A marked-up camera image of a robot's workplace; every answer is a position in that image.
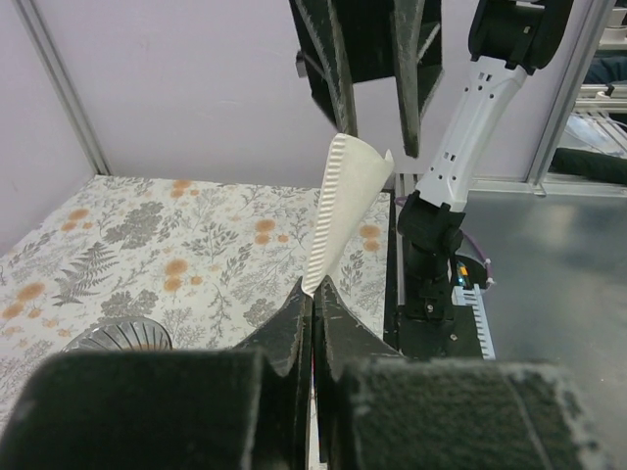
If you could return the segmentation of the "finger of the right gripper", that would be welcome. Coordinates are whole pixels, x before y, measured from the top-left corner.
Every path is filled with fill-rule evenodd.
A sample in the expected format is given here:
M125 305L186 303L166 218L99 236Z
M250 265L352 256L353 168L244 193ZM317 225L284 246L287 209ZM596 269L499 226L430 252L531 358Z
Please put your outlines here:
M442 3L395 1L391 27L404 149L416 158L422 117L443 74Z
M314 102L340 133L358 134L354 85L394 74L391 1L291 0Z

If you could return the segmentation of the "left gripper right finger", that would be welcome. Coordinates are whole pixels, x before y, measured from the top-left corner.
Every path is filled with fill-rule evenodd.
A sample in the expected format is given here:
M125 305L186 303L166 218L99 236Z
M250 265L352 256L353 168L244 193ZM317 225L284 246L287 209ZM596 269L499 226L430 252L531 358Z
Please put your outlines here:
M545 362L419 361L342 301L314 295L320 458L332 469L602 469L605 447L571 376Z

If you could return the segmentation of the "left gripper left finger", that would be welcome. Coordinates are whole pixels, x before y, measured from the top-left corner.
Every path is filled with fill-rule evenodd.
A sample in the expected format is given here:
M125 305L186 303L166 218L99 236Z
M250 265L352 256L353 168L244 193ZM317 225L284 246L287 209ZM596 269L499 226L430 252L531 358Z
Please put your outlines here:
M313 299L292 289L227 350L63 352L30 376L5 469L304 469Z

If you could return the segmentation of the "cream paper coffee filter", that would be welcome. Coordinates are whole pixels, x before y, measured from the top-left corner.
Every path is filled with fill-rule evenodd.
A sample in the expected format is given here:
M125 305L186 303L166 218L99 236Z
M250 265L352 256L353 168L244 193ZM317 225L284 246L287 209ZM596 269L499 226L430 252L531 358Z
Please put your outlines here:
M301 289L312 297L339 263L353 233L394 170L392 154L380 155L361 139L338 133L331 140Z

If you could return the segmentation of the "clear ribbed glass dripper cone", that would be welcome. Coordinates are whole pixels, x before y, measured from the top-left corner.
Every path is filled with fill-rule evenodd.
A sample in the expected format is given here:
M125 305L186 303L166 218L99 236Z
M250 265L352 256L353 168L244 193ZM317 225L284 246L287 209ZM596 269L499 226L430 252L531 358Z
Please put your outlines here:
M107 319L72 339L63 352L73 351L171 351L169 332L146 317Z

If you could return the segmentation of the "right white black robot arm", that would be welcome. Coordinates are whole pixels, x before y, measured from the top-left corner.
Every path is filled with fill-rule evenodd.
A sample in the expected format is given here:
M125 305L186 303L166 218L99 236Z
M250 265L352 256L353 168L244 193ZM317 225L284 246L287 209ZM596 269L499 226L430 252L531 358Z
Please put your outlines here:
M320 188L313 244L302 279L312 295L336 267L352 231L393 171L358 136L354 87L393 77L404 150L419 152L424 109L439 84L438 1L294 1L290 5L313 100L336 128ZM398 229L406 312L452 318L456 253L474 169L507 105L555 55L572 10L568 1L482 1L468 33L470 71L438 152L407 197Z

